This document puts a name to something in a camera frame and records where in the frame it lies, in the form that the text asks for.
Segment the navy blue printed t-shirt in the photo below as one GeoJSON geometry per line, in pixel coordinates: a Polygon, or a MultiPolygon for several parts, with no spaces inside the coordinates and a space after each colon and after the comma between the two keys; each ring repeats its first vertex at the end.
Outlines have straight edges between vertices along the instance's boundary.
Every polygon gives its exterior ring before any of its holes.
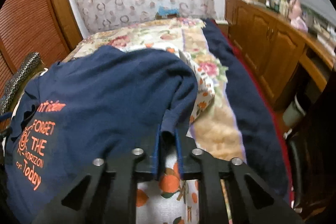
{"type": "Polygon", "coordinates": [[[193,71],[175,54],[102,46],[55,63],[25,87],[5,145],[7,204],[21,223],[94,159],[132,149],[151,132],[188,125],[193,71]]]}

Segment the navy blue blanket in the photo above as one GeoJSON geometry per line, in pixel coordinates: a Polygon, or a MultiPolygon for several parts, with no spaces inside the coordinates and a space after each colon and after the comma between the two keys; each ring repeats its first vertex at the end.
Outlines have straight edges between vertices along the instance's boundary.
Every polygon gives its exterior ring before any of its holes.
{"type": "Polygon", "coordinates": [[[247,164],[286,202],[290,185],[273,116],[260,96],[255,79],[240,51],[212,19],[205,19],[203,33],[210,52],[228,67],[226,95],[242,134],[247,164]]]}

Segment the dark patterned folded cloth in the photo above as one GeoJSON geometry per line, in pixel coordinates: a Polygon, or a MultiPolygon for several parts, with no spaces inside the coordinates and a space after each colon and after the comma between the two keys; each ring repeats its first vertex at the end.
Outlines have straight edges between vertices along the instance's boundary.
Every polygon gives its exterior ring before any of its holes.
{"type": "Polygon", "coordinates": [[[38,52],[31,52],[25,57],[17,72],[5,83],[1,97],[1,115],[14,110],[29,80],[44,70],[45,65],[38,52]]]}

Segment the wooden sideboard cabinet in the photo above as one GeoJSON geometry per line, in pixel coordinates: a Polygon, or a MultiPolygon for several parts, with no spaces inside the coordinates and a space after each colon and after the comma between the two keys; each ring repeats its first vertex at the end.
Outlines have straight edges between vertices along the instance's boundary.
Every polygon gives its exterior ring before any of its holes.
{"type": "Polygon", "coordinates": [[[311,35],[293,28],[283,16],[247,3],[225,0],[228,37],[241,51],[270,104],[279,109],[297,92],[303,68],[323,91],[335,58],[311,35]]]}

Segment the brown louvered wardrobe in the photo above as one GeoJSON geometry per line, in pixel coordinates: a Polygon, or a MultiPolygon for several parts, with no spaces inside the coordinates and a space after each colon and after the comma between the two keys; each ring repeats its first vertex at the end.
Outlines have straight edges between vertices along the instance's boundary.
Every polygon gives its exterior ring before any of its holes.
{"type": "Polygon", "coordinates": [[[83,39],[69,0],[6,0],[1,8],[1,87],[30,52],[46,67],[83,39]]]}

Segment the floral beige quilt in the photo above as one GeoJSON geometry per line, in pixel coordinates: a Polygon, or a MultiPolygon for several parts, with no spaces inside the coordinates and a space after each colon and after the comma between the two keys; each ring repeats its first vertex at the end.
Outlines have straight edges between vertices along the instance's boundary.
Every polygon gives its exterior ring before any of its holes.
{"type": "Polygon", "coordinates": [[[84,57],[109,44],[123,52],[153,48],[178,56],[194,72],[198,95],[187,136],[214,157],[246,159],[242,133],[226,95],[228,67],[209,51],[201,19],[173,18],[99,32],[82,40],[64,59],[84,57]]]}

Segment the blue box behind bed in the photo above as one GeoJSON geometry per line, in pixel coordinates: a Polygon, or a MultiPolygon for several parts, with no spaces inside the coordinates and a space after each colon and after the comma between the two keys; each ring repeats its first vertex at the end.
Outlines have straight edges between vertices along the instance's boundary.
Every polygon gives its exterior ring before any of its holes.
{"type": "Polygon", "coordinates": [[[178,17],[179,17],[179,9],[170,9],[168,7],[162,7],[162,6],[159,7],[155,15],[156,20],[171,19],[178,17]]]}

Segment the orange fruit print bedsheet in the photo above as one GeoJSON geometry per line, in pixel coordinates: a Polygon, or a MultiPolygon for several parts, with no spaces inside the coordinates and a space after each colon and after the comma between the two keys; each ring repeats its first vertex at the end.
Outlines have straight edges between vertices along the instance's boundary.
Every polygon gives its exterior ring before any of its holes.
{"type": "MultiPolygon", "coordinates": [[[[195,56],[179,51],[179,58],[194,72],[198,81],[198,94],[190,116],[189,124],[200,122],[203,111],[210,108],[215,95],[214,79],[219,75],[218,61],[209,56],[210,61],[198,63],[195,56]]],[[[142,182],[137,189],[137,223],[199,223],[198,180],[181,178],[181,168],[187,161],[181,151],[169,149],[164,161],[164,174],[159,182],[142,182]]]]}

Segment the pink tissue pack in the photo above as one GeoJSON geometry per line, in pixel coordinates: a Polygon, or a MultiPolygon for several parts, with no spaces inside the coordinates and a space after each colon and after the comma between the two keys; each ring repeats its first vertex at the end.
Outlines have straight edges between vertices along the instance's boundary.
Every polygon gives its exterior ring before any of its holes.
{"type": "Polygon", "coordinates": [[[308,33],[308,27],[307,27],[305,21],[301,17],[298,16],[297,18],[292,19],[290,24],[295,29],[300,30],[304,33],[308,33]]]}

